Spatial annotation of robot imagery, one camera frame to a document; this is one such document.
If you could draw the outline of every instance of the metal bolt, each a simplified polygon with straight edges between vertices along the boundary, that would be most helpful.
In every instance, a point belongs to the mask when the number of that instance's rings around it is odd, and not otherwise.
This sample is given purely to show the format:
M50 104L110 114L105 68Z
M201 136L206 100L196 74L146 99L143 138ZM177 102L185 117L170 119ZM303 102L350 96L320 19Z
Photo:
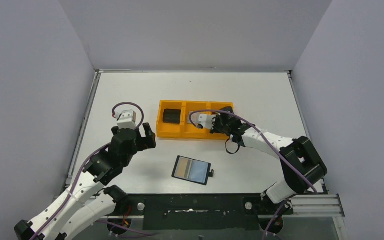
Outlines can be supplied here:
M143 211L144 209L145 209L145 204L142 203L142 202L139 202L139 203L137 204L137 210L139 210L139 211Z
M250 202L245 203L245 209L246 209L246 210L251 210L251 209L253 209L253 204L250 203Z

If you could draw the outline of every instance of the purple cable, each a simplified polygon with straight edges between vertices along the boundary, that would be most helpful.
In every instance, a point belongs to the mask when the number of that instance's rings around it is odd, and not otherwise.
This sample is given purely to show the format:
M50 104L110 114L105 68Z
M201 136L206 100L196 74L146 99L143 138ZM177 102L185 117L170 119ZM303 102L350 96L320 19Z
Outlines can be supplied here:
M272 225L272 223L273 223L273 221L275 220L276 216L279 214L279 212L281 211L281 209L285 206L285 204L286 204L287 202L288 202L287 200L284 200L284 201L280 204L279 208L277 209L277 211L274 213L273 217L272 217L272 218L270 219L270 221L268 222L268 225L267 225L267 227L266 227L265 230L264 230L264 234L262 235L261 240L266 239L266 235L267 235L267 233L269 232L269 228L270 228L270 226Z
M135 106L136 108L139 109L140 113L142 114L142 119L140 120L139 124L136 126L135 130L138 129L142 123L144 122L144 118L145 118L145 115L144 115L144 111L142 110L142 108L133 103L133 102L121 102L119 104L116 104L113 108L112 108L112 114L114 115L116 112L116 108L121 106L121 105L132 105L132 106ZM77 172L77 175L75 176L75 179L72 183L72 187L70 189L70 193L73 194L74 192L74 189L76 188L76 185L77 185L77 182L79 181L79 178L80 178L80 174L82 173L82 170L83 168L86 166L86 164L88 163L88 161L97 153L99 153L101 150L103 149L106 149L108 146L110 145L110 143L107 143L105 144L104 146L100 147L98 150L94 151L90 156L88 156L86 158L86 160L83 162L83 164L80 166L80 168L78 169L78 172ZM56 210L56 212L33 234L33 236L31 236L30 240L34 240L42 231L44 228L46 228L46 226L49 225L49 223L52 221L52 219L54 219L60 212L61 210L63 210L63 208L67 205L67 203L69 202L70 200L70 195L68 195L64 202L62 203L62 205Z
M110 222L110 221L98 220L98 221L96 221L96 222L97 222L97 223L101 223L101 224L108 224L108 225L111 225L111 226L116 227L116 228L119 228L119 229L123 229L123 230L126 230L126 231L130 231L130 232L132 232L132 233L137 233L137 234L142 234L142 235L143 235L143 236L119 236L120 238L125 238L125 239L138 239L138 238L150 237L150 236L155 236L155 235L157 235L156 233L147 233L147 232L144 232L144 231L134 230L134 229L131 229L131 228L128 228L128 227L124 227L124 226L115 224L115 223Z
M193 124L195 127L198 127L193 121L192 121L192 115L193 114L197 114L197 113L202 113L202 112L214 112L214 113L220 113L220 114L227 114L227 115L230 115L230 116L233 116L239 120L241 120L242 122L248 124L251 128L253 128L255 131L257 131L257 133L259 133L262 137L262 139L264 139L265 143L271 148L271 150L273 150L273 152L280 158L280 160L282 160L294 173L296 173L302 180L304 180L304 182L314 191L315 194L318 194L316 188L311 184L311 182L304 176L301 174L300 171L298 171L294 166L292 166L285 158L284 156L282 156L277 150L276 148L270 143L270 141L266 138L266 136L264 136L263 132L261 132L256 126L254 126L252 123L250 123L249 121L243 119L242 117L234 114L234 113L231 113L231 112L228 112L228 111L222 111L222 110L213 110L213 109L205 109L205 110L197 110L197 111L193 111L191 113L189 113L189 121L191 124Z
M139 124L136 126L136 128L134 130L138 129L142 125L142 123L144 123L145 114L144 114L144 111L142 110L142 108L139 105L137 105L136 103L125 101L125 102L120 102L120 103L116 104L111 110L112 117L115 118L114 115L116 114L116 108L118 108L122 105L131 105L131 106L135 106L137 109L139 109L140 114L142 114L142 119L140 119Z
M83 168L85 167L85 165L88 163L88 161L97 153L99 153L101 150L103 149L106 149L110 144L107 143L105 144L104 146L100 147L98 150L94 151L90 156L88 156L86 158L86 160L83 162L83 164L80 166L80 168L78 169L78 172L77 172L77 175L75 176L75 179L72 183L72 187L70 189L70 193L73 194L74 192L74 189L76 188L76 185L77 185L77 182L79 181L79 178L80 178L80 174L82 173L82 170ZM63 210L63 208L67 205L67 203L69 202L70 200L70 195L67 195L67 197L65 198L64 202L62 203L62 205L56 210L56 212L33 234L33 236L31 236L30 240L34 240L41 232L44 228L46 228L46 226L48 226L48 224L61 212L61 210Z

